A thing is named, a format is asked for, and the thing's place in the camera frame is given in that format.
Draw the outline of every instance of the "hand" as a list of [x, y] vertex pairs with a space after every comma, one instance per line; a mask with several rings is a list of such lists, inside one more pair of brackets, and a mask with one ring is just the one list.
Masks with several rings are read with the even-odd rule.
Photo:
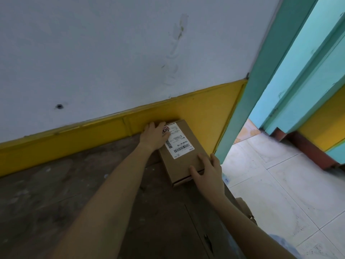
[[170, 136], [170, 132], [162, 134], [164, 125], [165, 122], [161, 122], [156, 128], [153, 122], [147, 124], [143, 133], [140, 135], [140, 143], [138, 146], [150, 152], [161, 148]]
[[189, 167], [190, 175], [193, 177], [201, 194], [210, 202], [211, 205], [215, 206], [225, 197], [222, 167], [220, 166], [218, 158], [215, 157], [214, 154], [211, 154], [212, 164], [208, 157], [202, 154], [198, 154], [198, 157], [204, 163], [204, 174], [200, 175], [194, 166], [191, 165]]

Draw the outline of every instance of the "floor tile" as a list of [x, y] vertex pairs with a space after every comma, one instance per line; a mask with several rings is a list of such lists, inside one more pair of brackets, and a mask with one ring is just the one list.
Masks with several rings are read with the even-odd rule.
[[318, 231], [302, 244], [297, 246], [297, 250], [303, 258], [344, 258], [339, 250], [321, 231]]
[[222, 164], [223, 174], [227, 178], [227, 180], [224, 180], [227, 187], [232, 187], [262, 172], [267, 173], [267, 170], [259, 161], [254, 161], [243, 150], [241, 147], [243, 143], [239, 142], [233, 145]]
[[345, 210], [344, 175], [321, 170], [304, 154], [268, 171], [319, 228]]
[[267, 134], [261, 133], [244, 141], [263, 166], [268, 169], [300, 153], [289, 142], [277, 142]]
[[345, 256], [345, 213], [342, 213], [329, 224], [321, 228], [321, 231]]
[[230, 191], [248, 204], [261, 229], [285, 238], [294, 246], [318, 230], [268, 172], [249, 178]]
[[244, 141], [245, 139], [248, 139], [260, 133], [261, 131], [258, 128], [256, 128], [256, 126], [252, 123], [252, 121], [247, 119], [244, 126], [240, 130], [238, 136], [236, 137], [234, 144]]

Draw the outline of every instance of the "person's right arm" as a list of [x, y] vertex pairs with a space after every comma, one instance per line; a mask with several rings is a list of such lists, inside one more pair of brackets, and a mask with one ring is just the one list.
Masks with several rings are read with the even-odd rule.
[[198, 156], [205, 165], [205, 172], [200, 175], [191, 166], [189, 168], [190, 174], [199, 191], [217, 211], [223, 224], [244, 255], [247, 258], [295, 258], [288, 250], [250, 221], [225, 196], [222, 167], [218, 158], [211, 154], [211, 164], [208, 157], [200, 154]]

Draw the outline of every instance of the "yellow wall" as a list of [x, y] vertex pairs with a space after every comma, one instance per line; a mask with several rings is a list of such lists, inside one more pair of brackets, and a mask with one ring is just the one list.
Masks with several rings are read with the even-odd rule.
[[298, 131], [323, 151], [341, 142], [345, 138], [345, 85]]
[[215, 152], [246, 83], [226, 83], [1, 143], [0, 176], [140, 133], [151, 121], [185, 119], [206, 152]]

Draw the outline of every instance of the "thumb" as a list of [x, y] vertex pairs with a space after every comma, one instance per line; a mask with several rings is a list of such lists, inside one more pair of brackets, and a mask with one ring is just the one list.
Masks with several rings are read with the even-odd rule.
[[171, 135], [170, 132], [165, 133], [165, 134], [163, 135], [164, 141], [166, 141], [166, 140], [169, 138], [170, 135]]
[[189, 167], [189, 172], [190, 172], [190, 175], [192, 176], [192, 178], [193, 178], [194, 181], [199, 180], [199, 178], [200, 178], [201, 175], [196, 171], [196, 169], [195, 169], [194, 166], [191, 165], [191, 166]]

